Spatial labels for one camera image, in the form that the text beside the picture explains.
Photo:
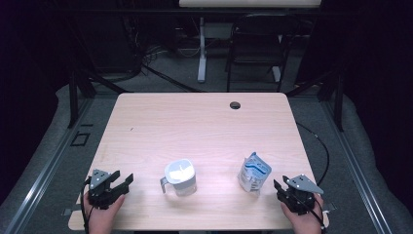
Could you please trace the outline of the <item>person's right hand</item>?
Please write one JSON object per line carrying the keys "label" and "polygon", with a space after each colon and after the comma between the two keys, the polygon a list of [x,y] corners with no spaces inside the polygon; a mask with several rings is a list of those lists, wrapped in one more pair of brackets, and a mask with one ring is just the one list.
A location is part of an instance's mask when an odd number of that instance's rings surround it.
{"label": "person's right hand", "polygon": [[[314,194],[319,205],[315,205],[313,212],[322,218],[323,200],[317,193]],[[285,203],[281,203],[282,212],[291,222],[295,234],[322,234],[319,220],[311,213],[298,215],[292,213]]]}

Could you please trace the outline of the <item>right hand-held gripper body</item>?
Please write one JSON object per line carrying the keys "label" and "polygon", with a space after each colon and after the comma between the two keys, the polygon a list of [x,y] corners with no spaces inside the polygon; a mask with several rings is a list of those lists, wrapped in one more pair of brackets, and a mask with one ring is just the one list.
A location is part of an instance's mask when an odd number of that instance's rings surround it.
{"label": "right hand-held gripper body", "polygon": [[323,194],[324,191],[305,175],[298,175],[290,179],[285,195],[278,194],[278,199],[285,203],[292,213],[304,215],[315,206],[315,193]]}

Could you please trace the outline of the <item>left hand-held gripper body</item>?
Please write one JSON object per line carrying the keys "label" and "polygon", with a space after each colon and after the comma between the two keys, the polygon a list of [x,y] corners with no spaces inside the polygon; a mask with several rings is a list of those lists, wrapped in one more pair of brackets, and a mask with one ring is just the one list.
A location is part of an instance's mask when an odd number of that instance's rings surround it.
{"label": "left hand-held gripper body", "polygon": [[108,178],[113,173],[94,169],[89,185],[89,202],[94,208],[107,210],[121,195],[116,195]]}

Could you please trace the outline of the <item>black folding chair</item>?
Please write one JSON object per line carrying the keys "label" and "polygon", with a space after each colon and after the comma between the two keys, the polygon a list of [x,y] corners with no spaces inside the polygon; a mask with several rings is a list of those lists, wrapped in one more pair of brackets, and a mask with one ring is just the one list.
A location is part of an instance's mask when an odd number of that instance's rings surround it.
{"label": "black folding chair", "polygon": [[282,87],[290,48],[300,29],[300,20],[293,15],[247,14],[238,18],[230,34],[226,61],[227,87],[232,83],[234,65],[267,66],[280,70],[277,91]]}

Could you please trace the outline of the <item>black metal frame post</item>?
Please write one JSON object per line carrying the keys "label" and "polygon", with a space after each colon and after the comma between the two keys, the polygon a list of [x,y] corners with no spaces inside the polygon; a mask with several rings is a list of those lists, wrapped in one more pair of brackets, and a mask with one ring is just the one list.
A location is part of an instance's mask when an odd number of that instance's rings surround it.
{"label": "black metal frame post", "polygon": [[315,84],[321,83],[321,88],[318,92],[318,99],[321,101],[327,101],[331,99],[332,94],[335,94],[334,109],[333,109],[333,121],[335,126],[340,132],[343,132],[342,125],[342,110],[344,99],[344,77],[340,71],[327,71],[320,77],[311,81],[305,82],[303,85],[299,85],[297,88],[286,93],[291,98],[297,96],[304,91],[310,89]]}
{"label": "black metal frame post", "polygon": [[68,83],[70,103],[70,122],[68,124],[68,128],[72,128],[79,118],[78,92],[81,92],[85,98],[95,97],[96,90],[92,82],[97,82],[104,87],[114,91],[118,95],[127,92],[127,90],[115,85],[114,83],[87,69],[74,70],[69,76]]}

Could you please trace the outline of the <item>white and blue pouch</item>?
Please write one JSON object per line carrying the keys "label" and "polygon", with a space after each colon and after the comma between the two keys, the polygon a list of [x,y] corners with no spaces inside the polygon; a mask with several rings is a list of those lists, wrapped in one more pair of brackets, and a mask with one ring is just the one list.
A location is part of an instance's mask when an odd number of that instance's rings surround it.
{"label": "white and blue pouch", "polygon": [[261,159],[256,152],[252,152],[244,159],[238,173],[238,182],[246,192],[260,193],[266,179],[272,172],[272,167]]}

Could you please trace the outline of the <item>silver floor rail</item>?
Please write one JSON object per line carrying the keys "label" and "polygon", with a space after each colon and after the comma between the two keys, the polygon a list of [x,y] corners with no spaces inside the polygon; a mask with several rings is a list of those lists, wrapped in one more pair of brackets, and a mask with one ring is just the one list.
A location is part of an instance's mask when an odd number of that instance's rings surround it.
{"label": "silver floor rail", "polygon": [[84,99],[79,107],[78,119],[68,128],[69,104],[63,100],[59,102],[51,125],[12,191],[0,205],[0,234],[23,233],[93,103],[92,99]]}
{"label": "silver floor rail", "polygon": [[394,234],[388,221],[386,220],[384,213],[378,203],[376,196],[374,195],[370,185],[368,184],[365,174],[358,162],[357,156],[351,148],[350,142],[347,138],[347,134],[344,131],[340,131],[337,127],[334,117],[333,109],[329,102],[322,101],[320,103],[326,119],[333,130],[335,136],[338,138],[344,156],[347,161],[347,165],[357,187],[357,191],[360,198],[370,216],[370,219],[376,229],[377,234]]}

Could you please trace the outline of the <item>clear jug with white lid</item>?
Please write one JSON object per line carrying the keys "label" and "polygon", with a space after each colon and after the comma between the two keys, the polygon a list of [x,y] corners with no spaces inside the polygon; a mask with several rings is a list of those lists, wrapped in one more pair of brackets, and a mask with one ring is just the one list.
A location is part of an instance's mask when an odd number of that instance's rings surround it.
{"label": "clear jug with white lid", "polygon": [[166,185],[170,184],[177,196],[189,196],[197,191],[196,172],[192,162],[180,159],[169,163],[164,169],[164,176],[160,184],[164,194],[167,193]]}

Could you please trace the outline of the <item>person's left hand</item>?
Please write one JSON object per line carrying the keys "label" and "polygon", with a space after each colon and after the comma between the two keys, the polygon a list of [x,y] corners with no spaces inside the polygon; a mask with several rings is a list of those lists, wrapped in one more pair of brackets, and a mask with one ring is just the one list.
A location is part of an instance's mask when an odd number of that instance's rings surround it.
{"label": "person's left hand", "polygon": [[126,196],[121,195],[107,210],[97,210],[89,202],[89,193],[85,193],[83,201],[89,234],[111,234],[115,217],[125,199]]}

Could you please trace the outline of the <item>white standing desk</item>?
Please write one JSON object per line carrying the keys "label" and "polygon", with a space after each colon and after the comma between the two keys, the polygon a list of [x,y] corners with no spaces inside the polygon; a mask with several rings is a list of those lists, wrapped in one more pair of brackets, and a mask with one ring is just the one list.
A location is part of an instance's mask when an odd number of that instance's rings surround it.
{"label": "white standing desk", "polygon": [[[318,8],[322,0],[179,0],[186,8]],[[200,61],[198,82],[206,80],[207,54],[205,21],[200,19]]]}

